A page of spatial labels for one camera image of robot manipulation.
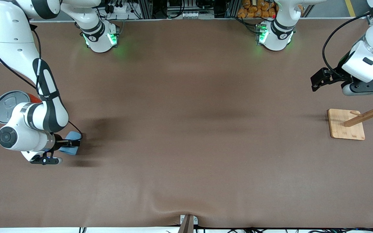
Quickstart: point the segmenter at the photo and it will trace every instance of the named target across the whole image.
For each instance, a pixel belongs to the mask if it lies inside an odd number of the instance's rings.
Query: brown tablecloth
[[[338,140],[326,114],[367,111],[373,96],[311,90],[342,22],[301,20],[280,52],[231,20],[127,22],[102,54],[71,23],[39,24],[86,137],[60,165],[0,146],[0,227],[165,226],[185,213],[203,227],[373,227],[373,119],[365,141]],[[338,32],[330,63],[366,29]],[[0,95],[10,90],[34,93],[0,64]]]

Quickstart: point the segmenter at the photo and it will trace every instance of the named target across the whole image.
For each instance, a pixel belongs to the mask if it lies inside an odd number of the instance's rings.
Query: gray lid
[[[22,91],[10,91],[0,96],[0,123],[8,123],[14,107],[23,102],[30,102],[30,97]]]

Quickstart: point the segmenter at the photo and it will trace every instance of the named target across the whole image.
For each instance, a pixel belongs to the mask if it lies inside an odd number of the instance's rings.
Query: gray floor
[[[367,0],[350,0],[355,15],[361,15],[368,11]],[[316,4],[309,17],[312,18],[334,18],[350,17],[345,0],[327,0],[324,3]]]

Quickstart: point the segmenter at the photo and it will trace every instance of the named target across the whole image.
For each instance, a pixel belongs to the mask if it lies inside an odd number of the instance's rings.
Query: wooden mug tree
[[[329,109],[330,135],[335,139],[365,140],[362,122],[373,118],[373,109],[361,114],[358,111]]]

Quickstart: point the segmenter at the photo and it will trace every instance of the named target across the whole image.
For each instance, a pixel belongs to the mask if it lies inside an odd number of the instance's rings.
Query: power strip
[[[198,17],[199,17],[199,13],[197,11],[182,13],[182,18],[183,19],[198,19]]]
[[[123,7],[114,7],[114,13],[126,13],[127,9],[127,4],[124,4]]]

